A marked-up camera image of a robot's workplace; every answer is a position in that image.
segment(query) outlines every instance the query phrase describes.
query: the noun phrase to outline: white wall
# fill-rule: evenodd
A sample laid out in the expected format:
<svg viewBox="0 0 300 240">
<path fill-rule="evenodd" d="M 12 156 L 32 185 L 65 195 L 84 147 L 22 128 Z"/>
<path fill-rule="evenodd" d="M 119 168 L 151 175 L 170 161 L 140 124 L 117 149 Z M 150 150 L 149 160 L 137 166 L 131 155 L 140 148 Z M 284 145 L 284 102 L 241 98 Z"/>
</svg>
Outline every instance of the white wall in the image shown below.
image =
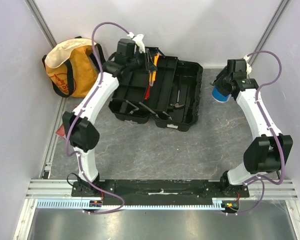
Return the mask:
<svg viewBox="0 0 300 240">
<path fill-rule="evenodd" d="M 261 93 L 276 125 L 293 138 L 287 176 L 293 180 L 300 199 L 300 0 L 291 1 L 264 49 L 273 51 L 282 61 L 281 78 Z M 259 83 L 265 83 L 277 73 L 276 60 L 260 55 L 251 76 Z"/>
<path fill-rule="evenodd" d="M 222 66 L 256 47 L 280 0 L 36 0 L 57 42 L 91 38 L 100 22 L 145 34 L 166 55 Z M 125 34 L 103 26 L 95 40 L 112 54 Z"/>
<path fill-rule="evenodd" d="M 50 49 L 24 1 L 0 1 L 0 240 L 13 238 L 55 121 L 60 98 L 41 63 Z"/>
</svg>

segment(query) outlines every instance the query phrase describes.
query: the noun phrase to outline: blue object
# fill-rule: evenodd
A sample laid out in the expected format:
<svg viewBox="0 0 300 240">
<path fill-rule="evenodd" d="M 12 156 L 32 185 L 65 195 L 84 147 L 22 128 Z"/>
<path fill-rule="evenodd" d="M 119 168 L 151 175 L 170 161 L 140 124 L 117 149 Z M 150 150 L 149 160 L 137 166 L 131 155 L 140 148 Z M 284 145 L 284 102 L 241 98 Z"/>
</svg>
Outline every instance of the blue object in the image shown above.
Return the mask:
<svg viewBox="0 0 300 240">
<path fill-rule="evenodd" d="M 212 97 L 214 98 L 214 100 L 216 100 L 219 103 L 225 103 L 229 100 L 230 95 L 223 96 L 220 92 L 218 92 L 216 87 L 214 87 L 212 90 Z"/>
</svg>

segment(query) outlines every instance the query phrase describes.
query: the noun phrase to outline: toolbox tray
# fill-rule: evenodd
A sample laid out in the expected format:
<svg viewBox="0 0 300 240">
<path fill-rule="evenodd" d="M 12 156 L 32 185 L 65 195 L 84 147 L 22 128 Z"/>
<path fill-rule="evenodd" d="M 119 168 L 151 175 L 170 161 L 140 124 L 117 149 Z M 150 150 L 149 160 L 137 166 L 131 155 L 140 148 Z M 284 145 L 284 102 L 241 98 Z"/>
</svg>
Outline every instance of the toolbox tray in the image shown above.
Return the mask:
<svg viewBox="0 0 300 240">
<path fill-rule="evenodd" d="M 160 56 L 148 100 L 144 98 L 149 85 L 149 74 L 141 69 L 119 82 L 109 108 L 122 121 L 144 124 L 152 115 L 157 127 L 186 132 L 198 121 L 202 74 L 203 68 L 196 62 L 180 61 L 175 56 Z M 171 104 L 177 102 L 179 81 L 179 104 L 184 104 L 184 107 L 176 109 Z M 150 113 L 144 105 L 156 114 Z"/>
<path fill-rule="evenodd" d="M 174 128 L 186 132 L 196 124 L 199 115 L 200 93 L 202 85 L 203 67 L 196 62 L 178 61 L 172 82 L 171 94 L 167 113 L 158 113 L 159 118 L 152 115 L 159 128 Z M 170 104 L 177 102 L 178 83 L 181 81 L 179 104 L 182 108 L 174 108 Z"/>
</svg>

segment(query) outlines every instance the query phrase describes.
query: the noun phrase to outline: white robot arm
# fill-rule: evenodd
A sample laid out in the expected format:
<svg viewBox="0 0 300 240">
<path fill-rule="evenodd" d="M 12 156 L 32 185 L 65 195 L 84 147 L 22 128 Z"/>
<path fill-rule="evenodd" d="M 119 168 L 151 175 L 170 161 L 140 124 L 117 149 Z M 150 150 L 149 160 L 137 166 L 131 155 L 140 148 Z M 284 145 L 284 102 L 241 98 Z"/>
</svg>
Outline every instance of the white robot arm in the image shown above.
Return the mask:
<svg viewBox="0 0 300 240">
<path fill-rule="evenodd" d="M 253 142 L 243 154 L 243 162 L 222 175 L 220 182 L 225 188 L 242 185 L 257 174 L 264 175 L 281 169 L 279 149 L 273 134 L 280 142 L 284 162 L 287 161 L 293 145 L 291 136 L 283 135 L 274 124 L 261 96 L 256 99 L 259 86 L 255 79 L 247 78 L 249 71 L 245 59 L 228 60 L 227 66 L 218 74 L 212 84 L 214 86 L 212 96 L 218 102 L 226 102 L 231 95 L 238 103 L 248 121 L 253 137 Z"/>
<path fill-rule="evenodd" d="M 82 169 L 87 179 L 93 182 L 99 175 L 96 168 L 95 146 L 99 141 L 99 133 L 94 127 L 96 118 L 110 95 L 118 88 L 119 78 L 125 76 L 128 72 L 145 68 L 150 73 L 156 71 L 157 67 L 153 62 L 149 62 L 149 50 L 146 51 L 143 43 L 143 34 L 134 36 L 131 32 L 129 36 L 132 39 L 123 38 L 118 42 L 117 51 L 114 54 L 114 60 L 106 61 L 102 73 L 99 74 L 95 84 L 87 96 L 78 105 L 73 112 L 65 112 L 62 116 L 64 129 L 68 136 L 70 127 L 77 119 L 70 133 L 70 144 L 77 153 L 77 159 L 81 159 Z M 79 171 L 79 177 L 86 180 L 82 172 Z"/>
</svg>

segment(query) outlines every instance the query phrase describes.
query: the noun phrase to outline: tool bag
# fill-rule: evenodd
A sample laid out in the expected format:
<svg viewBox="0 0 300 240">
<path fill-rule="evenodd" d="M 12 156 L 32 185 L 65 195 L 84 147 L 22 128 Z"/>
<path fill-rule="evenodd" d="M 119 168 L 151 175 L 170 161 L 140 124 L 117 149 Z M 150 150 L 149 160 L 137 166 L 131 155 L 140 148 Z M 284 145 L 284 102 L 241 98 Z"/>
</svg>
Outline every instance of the tool bag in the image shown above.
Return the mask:
<svg viewBox="0 0 300 240">
<path fill-rule="evenodd" d="M 96 43 L 100 61 L 105 57 L 100 44 Z M 100 72 L 92 51 L 92 41 L 80 36 L 63 41 L 55 46 L 42 62 L 52 82 L 53 90 L 61 97 L 85 97 L 95 84 Z"/>
</svg>

